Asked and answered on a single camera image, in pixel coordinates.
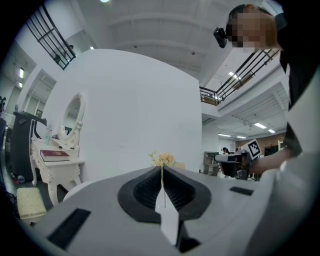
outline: red book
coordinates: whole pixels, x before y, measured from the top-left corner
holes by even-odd
[[[41,150],[41,157],[45,162],[69,161],[69,155],[64,151]]]

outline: black slot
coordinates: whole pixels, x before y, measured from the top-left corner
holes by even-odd
[[[239,194],[243,194],[246,196],[251,196],[253,194],[253,190],[251,189],[247,189],[247,188],[243,188],[243,187],[238,187],[238,186],[233,186],[232,188],[230,188],[230,191],[239,193]]]
[[[184,222],[179,221],[178,235],[177,235],[175,247],[181,253],[185,253],[185,252],[199,246],[200,244],[201,243],[198,240],[189,237]]]
[[[47,239],[65,250],[90,214],[91,211],[79,208],[75,209]]]

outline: stool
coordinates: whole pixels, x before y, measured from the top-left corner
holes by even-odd
[[[18,188],[16,200],[20,219],[27,223],[38,222],[46,215],[47,210],[37,187]]]

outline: white curved wall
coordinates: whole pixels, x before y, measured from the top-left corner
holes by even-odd
[[[149,167],[154,150],[199,170],[201,102],[192,76],[143,55],[88,50],[65,69],[45,105],[42,117],[53,133],[78,92],[86,97],[79,143],[83,182]]]

